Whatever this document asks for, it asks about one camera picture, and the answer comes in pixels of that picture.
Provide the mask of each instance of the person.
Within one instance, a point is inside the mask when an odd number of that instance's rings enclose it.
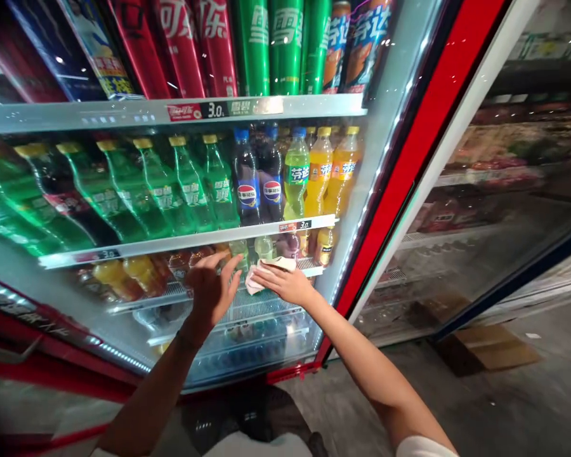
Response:
[[[178,401],[197,351],[235,298],[241,271],[234,271],[242,256],[234,256],[217,275],[216,267],[226,254],[222,251],[203,258],[188,274],[186,281],[194,290],[190,315],[100,437],[93,457],[150,455]],[[283,300],[303,307],[322,328],[376,411],[398,457],[456,455],[446,433],[404,375],[324,300],[302,271],[286,272],[271,265],[266,265],[266,269],[266,272],[256,269],[254,281],[276,292]],[[281,446],[273,442],[266,447],[253,447],[253,443],[246,446],[233,438],[223,445],[231,436],[215,445],[207,455],[310,455],[308,449],[301,451],[302,440],[286,440]]]

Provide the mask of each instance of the refrigerator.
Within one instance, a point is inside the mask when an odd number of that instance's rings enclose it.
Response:
[[[571,1],[512,2],[434,145],[348,314],[378,347],[571,303]]]

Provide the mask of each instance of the blue bottle cap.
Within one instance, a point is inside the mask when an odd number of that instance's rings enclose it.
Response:
[[[248,141],[249,140],[249,130],[248,129],[242,129],[242,128],[235,127],[234,131],[235,131],[235,141]]]
[[[292,136],[295,136],[296,138],[304,138],[306,136],[306,128],[294,127],[294,133]]]

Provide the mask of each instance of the pepsi logo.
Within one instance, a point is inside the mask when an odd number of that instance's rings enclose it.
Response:
[[[281,199],[281,184],[278,181],[268,181],[262,188],[265,197],[274,203]]]

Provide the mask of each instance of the yellow soda bottle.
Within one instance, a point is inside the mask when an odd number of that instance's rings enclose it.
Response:
[[[359,131],[359,127],[349,127],[347,135],[334,150],[332,175],[324,200],[324,214],[334,214],[340,217],[347,209],[349,195],[353,189],[353,172],[362,158],[357,143]]]
[[[330,127],[319,127],[317,140],[311,148],[311,168],[306,185],[305,217],[324,214],[324,194],[332,171],[332,151]]]

